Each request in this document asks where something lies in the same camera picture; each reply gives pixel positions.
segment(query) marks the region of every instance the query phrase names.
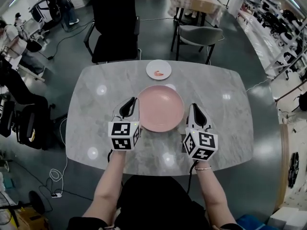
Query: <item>cardboard box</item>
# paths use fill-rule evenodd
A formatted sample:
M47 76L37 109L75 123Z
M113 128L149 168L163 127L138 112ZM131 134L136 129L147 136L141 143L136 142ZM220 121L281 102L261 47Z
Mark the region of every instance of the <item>cardboard box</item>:
M18 219L18 230L49 230L48 220L38 214L32 207L15 211Z

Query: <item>power strip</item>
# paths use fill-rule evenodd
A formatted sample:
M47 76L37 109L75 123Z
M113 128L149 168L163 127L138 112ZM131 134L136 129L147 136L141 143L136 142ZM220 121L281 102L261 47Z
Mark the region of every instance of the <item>power strip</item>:
M51 197L52 197L52 198L60 198L60 197L62 197L62 194L60 194L60 193L51 194Z

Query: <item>black hair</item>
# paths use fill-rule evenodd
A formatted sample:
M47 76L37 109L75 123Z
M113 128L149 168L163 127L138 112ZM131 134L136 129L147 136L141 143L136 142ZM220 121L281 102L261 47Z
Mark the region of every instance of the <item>black hair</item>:
M6 22L3 20L0 20L0 28L4 28L6 26L7 26Z

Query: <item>pink plate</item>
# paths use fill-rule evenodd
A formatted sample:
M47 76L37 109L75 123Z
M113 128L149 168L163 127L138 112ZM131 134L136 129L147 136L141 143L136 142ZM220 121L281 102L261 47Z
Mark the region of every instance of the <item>pink plate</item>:
M166 132L175 128L183 118L184 104L180 95L164 85L144 89L138 96L140 123L154 132Z

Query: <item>ceiling light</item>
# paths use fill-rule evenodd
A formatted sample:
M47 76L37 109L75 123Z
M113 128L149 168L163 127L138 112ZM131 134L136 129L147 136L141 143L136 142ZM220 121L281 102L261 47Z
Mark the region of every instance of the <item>ceiling light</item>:
M9 4L9 7L13 5L13 3L15 3L16 0L13 0L10 4Z
M296 6L296 7L298 7L299 9L301 8L300 6L298 6L298 4L294 1L294 0L290 0L292 3L294 3L294 5Z

